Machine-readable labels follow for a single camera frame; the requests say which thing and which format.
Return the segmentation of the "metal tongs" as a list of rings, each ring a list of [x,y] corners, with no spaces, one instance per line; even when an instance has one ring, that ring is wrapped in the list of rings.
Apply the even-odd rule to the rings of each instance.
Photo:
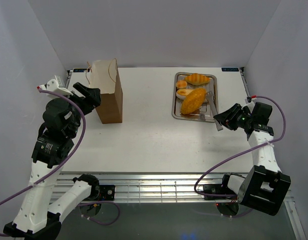
[[[223,130],[223,127],[222,125],[217,121],[215,120],[215,116],[218,114],[218,111],[217,111],[217,108],[216,108],[216,105],[215,105],[215,102],[214,102],[214,98],[213,98],[213,92],[212,91],[208,91],[207,94],[206,94],[206,99],[208,100],[208,103],[209,103],[209,107],[210,107],[210,110],[211,110],[211,115],[213,116],[213,120],[214,120],[214,123],[216,125],[216,129],[217,131],[221,131]]]

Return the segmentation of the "breaded oval fake bread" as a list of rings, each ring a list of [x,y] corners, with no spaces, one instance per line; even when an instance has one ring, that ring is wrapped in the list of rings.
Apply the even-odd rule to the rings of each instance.
[[[204,103],[207,91],[204,88],[194,89],[183,101],[180,112],[183,115],[191,114]]]

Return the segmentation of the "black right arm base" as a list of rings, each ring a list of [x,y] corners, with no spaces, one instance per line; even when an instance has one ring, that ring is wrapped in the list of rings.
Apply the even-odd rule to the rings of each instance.
[[[224,187],[222,184],[204,184],[198,187],[198,191],[204,194],[209,195],[218,195],[218,196],[206,196],[204,195],[203,198],[205,200],[229,200],[233,199],[232,196],[220,196],[220,195],[235,195],[235,193]]]

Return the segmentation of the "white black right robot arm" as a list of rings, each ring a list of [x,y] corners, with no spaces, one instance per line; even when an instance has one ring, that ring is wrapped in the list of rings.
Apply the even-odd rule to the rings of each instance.
[[[237,202],[246,207],[274,216],[277,214],[291,180],[282,173],[271,143],[274,132],[267,124],[272,106],[265,103],[236,103],[214,119],[229,130],[242,128],[252,150],[253,167],[246,177],[235,173],[223,176],[220,194],[230,199],[237,195]]]

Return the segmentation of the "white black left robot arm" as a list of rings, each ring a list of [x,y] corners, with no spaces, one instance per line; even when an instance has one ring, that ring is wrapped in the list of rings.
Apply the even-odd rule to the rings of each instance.
[[[86,126],[85,115],[101,104],[101,91],[81,83],[74,84],[76,95],[65,88],[37,87],[53,95],[43,113],[44,122],[32,153],[32,170],[26,196],[15,219],[6,224],[4,234],[25,240],[54,240],[63,220],[83,200],[99,196],[99,180],[90,174],[73,179],[74,185],[55,203],[50,203],[53,188],[64,164],[77,150],[82,139],[73,142],[78,128]]]

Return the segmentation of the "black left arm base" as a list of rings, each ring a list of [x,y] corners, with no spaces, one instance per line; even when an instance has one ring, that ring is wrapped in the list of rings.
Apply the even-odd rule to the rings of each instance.
[[[99,185],[95,188],[98,201],[113,201],[115,199],[115,185]]]

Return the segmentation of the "brown paper bag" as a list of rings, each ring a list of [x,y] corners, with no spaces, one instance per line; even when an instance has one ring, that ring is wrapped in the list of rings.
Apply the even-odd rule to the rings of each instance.
[[[123,122],[123,90],[117,59],[96,60],[91,65],[89,76],[91,88],[100,89],[101,104],[96,112],[103,124]]]

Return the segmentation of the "striped croissant fake bread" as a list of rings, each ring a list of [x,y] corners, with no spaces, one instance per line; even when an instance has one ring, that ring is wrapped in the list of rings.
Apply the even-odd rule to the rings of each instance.
[[[210,83],[210,78],[208,76],[198,74],[198,73],[193,73],[191,75],[188,75],[184,78],[184,80],[191,85],[194,86],[200,86],[204,84]]]

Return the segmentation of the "long white fake bread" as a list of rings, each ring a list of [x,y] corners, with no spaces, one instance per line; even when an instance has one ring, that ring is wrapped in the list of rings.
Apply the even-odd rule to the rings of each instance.
[[[185,100],[186,97],[191,93],[193,92],[192,89],[179,89],[177,92],[176,92],[176,97],[180,100]]]

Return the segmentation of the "small round fake bun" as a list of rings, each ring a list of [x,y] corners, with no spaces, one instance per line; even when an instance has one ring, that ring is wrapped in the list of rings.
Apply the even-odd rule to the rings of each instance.
[[[177,89],[185,89],[187,88],[187,82],[185,80],[180,80],[176,82]]]

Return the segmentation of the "metal baking tray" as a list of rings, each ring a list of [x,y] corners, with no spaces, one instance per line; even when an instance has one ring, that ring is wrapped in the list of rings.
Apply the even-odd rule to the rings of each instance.
[[[190,113],[190,114],[182,114],[180,112],[183,100],[180,100],[176,97],[176,92],[179,90],[176,88],[176,82],[178,80],[184,80],[184,78],[188,75],[191,75],[193,73],[190,72],[178,72],[176,73],[175,77],[174,77],[174,92],[173,92],[173,104],[172,104],[172,116],[176,119],[181,119],[181,120],[189,120],[189,121],[201,121],[201,122],[209,122],[209,123],[213,123],[213,116],[211,115],[211,110],[209,107],[209,103],[208,100],[205,99],[204,103],[200,106],[199,109],[197,109],[196,111]],[[218,110],[218,95],[217,95],[217,78],[214,75],[210,75],[210,74],[203,74],[207,77],[210,78],[210,83],[208,84],[203,84],[203,85],[191,85],[189,83],[187,83],[187,88],[186,89],[198,89],[198,88],[203,88],[205,89],[207,92],[208,91],[212,91],[213,92],[213,98],[214,98],[214,102],[216,105],[216,108]]]

